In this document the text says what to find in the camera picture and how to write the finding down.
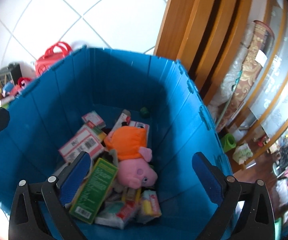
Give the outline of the orange dress pig plush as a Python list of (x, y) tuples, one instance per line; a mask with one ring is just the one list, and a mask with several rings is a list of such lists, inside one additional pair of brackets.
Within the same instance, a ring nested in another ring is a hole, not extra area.
[(147, 130), (122, 126), (104, 139), (107, 150), (114, 150), (118, 159), (117, 180), (132, 189), (154, 186), (158, 175), (150, 167), (152, 150), (147, 145)]

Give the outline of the yellow toy scoop tongs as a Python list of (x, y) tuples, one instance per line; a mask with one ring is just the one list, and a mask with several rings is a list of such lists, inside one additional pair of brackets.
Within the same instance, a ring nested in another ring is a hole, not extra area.
[(162, 215), (158, 196), (155, 191), (146, 190), (141, 199), (141, 215), (145, 217), (157, 218)]

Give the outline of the green lidded jar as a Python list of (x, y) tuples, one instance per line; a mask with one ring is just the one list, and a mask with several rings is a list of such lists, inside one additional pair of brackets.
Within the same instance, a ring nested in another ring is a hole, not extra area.
[(149, 109), (148, 109), (147, 107), (142, 107), (142, 108), (140, 109), (139, 113), (140, 113), (140, 116), (141, 116), (142, 118), (144, 118), (144, 119), (149, 118), (150, 115), (151, 115), (151, 114), (150, 114), (150, 111), (149, 111)]

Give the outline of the red heart pink plush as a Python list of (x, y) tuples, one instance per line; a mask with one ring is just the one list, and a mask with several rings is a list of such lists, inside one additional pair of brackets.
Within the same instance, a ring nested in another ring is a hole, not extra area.
[(20, 77), (17, 81), (16, 89), (25, 89), (32, 81), (33, 79), (31, 79), (30, 77)]

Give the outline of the green rolled mat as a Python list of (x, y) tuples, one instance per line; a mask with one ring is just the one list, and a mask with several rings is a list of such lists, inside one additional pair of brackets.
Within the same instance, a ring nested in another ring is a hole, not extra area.
[(231, 149), (234, 149), (236, 147), (236, 141), (232, 134), (227, 133), (220, 139), (222, 148), (224, 153), (230, 151)]

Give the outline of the green box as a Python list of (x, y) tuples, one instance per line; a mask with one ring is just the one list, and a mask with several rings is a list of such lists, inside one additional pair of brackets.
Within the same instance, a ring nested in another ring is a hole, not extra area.
[(99, 158), (80, 193), (77, 194), (69, 214), (83, 222), (92, 224), (117, 172), (117, 166)]

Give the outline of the pink barcode box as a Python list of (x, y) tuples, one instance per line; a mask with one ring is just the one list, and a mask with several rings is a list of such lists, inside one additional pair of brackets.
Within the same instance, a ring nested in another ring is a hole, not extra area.
[(67, 163), (72, 163), (81, 152), (88, 153), (92, 159), (104, 152), (104, 146), (85, 125), (59, 149), (59, 153)]

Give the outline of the red plastic toy suitcase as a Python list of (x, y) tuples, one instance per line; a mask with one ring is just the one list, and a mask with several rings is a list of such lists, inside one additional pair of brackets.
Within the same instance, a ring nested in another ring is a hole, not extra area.
[(50, 46), (45, 53), (35, 62), (36, 76), (41, 76), (53, 64), (62, 60), (72, 52), (71, 46), (66, 42), (57, 42)]

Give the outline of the small pink box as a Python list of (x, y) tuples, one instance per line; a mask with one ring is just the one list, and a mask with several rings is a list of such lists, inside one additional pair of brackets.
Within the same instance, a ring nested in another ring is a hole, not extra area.
[(82, 120), (84, 122), (92, 122), (94, 126), (97, 126), (98, 128), (104, 128), (106, 126), (105, 121), (100, 117), (100, 115), (96, 111), (92, 111), (90, 113), (87, 113), (83, 115)]

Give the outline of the blue plastic crate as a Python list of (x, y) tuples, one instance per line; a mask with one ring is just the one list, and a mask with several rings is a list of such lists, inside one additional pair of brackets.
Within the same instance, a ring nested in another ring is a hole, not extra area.
[(142, 121), (158, 174), (162, 215), (123, 230), (77, 226), (88, 239), (196, 239), (216, 210), (192, 168), (203, 153), (226, 175), (231, 166), (214, 122), (184, 67), (168, 59), (121, 50), (81, 48), (34, 80), (10, 107), (0, 132), (0, 205), (9, 212), (21, 180), (45, 181), (63, 163), (59, 149), (95, 111), (108, 128), (123, 110)]

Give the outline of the rolled patterned carpet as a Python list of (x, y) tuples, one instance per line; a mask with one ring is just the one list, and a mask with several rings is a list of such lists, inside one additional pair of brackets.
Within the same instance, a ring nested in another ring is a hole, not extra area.
[(217, 131), (240, 111), (266, 65), (274, 41), (274, 32), (264, 22), (255, 20), (248, 26), (229, 72), (211, 101), (213, 106), (223, 106), (216, 119)]

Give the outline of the wooden door frame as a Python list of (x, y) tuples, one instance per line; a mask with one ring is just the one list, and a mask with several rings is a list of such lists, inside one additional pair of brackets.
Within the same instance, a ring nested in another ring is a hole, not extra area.
[(168, 0), (154, 54), (180, 60), (208, 105), (242, 40), (252, 0)]

